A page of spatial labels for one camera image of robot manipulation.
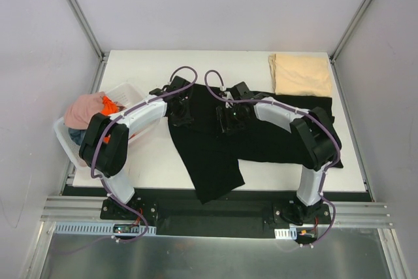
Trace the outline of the black t shirt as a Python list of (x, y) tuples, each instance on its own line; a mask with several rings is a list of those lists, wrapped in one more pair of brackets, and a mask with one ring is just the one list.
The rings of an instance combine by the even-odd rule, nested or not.
[[(168, 119), (168, 124), (172, 141), (202, 204), (244, 185), (239, 167), (241, 160), (302, 165), (291, 135), (271, 123), (250, 119), (245, 130), (223, 134), (216, 115), (216, 107), (223, 102), (210, 95), (203, 85), (196, 84), (192, 88), (190, 112), (193, 122), (189, 126), (174, 127)], [(322, 108), (334, 123), (330, 97), (270, 96), (300, 109)]]

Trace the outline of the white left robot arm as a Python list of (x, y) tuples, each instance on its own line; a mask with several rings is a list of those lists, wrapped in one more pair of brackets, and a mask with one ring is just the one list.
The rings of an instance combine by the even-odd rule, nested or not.
[(141, 129), (161, 118), (174, 115), (181, 121), (188, 121), (189, 114), (178, 114), (188, 100), (188, 92), (194, 80), (172, 75), (168, 85), (156, 88), (139, 102), (119, 113), (93, 115), (79, 150), (79, 156), (90, 169), (90, 176), (101, 181), (108, 200), (116, 204), (115, 211), (123, 219), (130, 220), (143, 214), (137, 204), (135, 189), (126, 171), (129, 139)]

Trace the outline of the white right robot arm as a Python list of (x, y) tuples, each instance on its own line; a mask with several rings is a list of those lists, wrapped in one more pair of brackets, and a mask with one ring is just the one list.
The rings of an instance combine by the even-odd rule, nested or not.
[(342, 144), (327, 113), (319, 107), (300, 109), (278, 102), (265, 93), (251, 92), (245, 82), (231, 89), (220, 87), (212, 94), (223, 104), (216, 108), (221, 132), (232, 135), (246, 122), (258, 119), (291, 135), (302, 158), (300, 184), (295, 200), (280, 210), (280, 218), (301, 226), (314, 219), (323, 204), (323, 182), (327, 169), (339, 162)]

